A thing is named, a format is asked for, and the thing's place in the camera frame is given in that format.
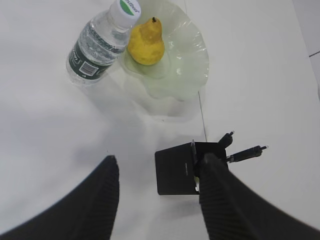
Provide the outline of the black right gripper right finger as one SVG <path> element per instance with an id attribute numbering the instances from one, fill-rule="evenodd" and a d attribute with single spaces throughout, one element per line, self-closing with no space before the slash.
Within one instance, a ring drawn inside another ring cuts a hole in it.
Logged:
<path id="1" fill-rule="evenodd" d="M 211 240 L 318 240 L 319 230 L 260 197 L 214 154 L 202 160 L 199 203 Z"/>

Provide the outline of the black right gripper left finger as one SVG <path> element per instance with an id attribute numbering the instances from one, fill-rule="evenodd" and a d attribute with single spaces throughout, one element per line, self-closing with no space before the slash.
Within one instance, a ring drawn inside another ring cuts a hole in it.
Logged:
<path id="1" fill-rule="evenodd" d="M 120 200 L 119 166 L 107 156 L 74 190 L 2 240 L 109 240 Z"/>

